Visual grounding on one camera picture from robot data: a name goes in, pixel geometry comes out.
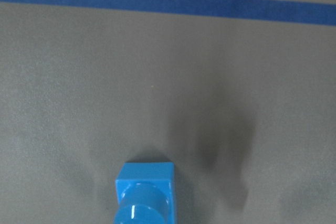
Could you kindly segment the long blue stud block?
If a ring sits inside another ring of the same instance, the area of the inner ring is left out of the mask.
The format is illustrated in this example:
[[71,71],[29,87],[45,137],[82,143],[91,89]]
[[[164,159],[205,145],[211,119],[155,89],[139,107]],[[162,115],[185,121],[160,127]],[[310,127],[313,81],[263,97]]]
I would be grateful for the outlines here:
[[116,180],[114,223],[177,223],[172,162],[125,163]]

